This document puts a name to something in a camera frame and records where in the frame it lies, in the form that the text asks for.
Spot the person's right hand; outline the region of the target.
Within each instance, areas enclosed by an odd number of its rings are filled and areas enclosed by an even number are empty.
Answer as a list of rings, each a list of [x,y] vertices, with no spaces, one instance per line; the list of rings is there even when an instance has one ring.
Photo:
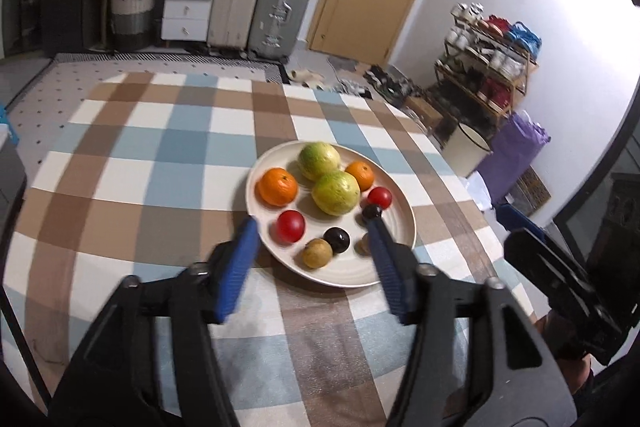
[[[592,370],[591,355],[578,338],[575,326],[551,310],[535,323],[535,327],[558,363],[570,393],[576,395],[587,384]]]

